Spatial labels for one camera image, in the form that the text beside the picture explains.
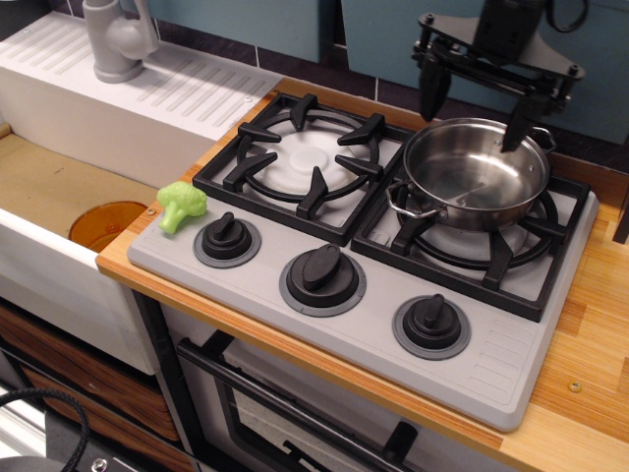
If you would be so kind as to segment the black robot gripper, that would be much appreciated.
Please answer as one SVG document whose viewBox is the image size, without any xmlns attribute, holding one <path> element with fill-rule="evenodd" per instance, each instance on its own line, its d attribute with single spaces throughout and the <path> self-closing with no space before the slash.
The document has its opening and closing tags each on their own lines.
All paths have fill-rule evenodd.
<svg viewBox="0 0 629 472">
<path fill-rule="evenodd" d="M 569 33 L 586 20 L 586 11 L 567 24 L 556 19 L 553 1 L 485 1 L 476 18 L 426 13 L 413 59 L 421 70 L 420 114 L 428 122 L 441 109 L 457 76 L 518 98 L 502 140 L 512 152 L 547 111 L 565 108 L 585 71 L 544 42 L 542 21 Z"/>
</svg>

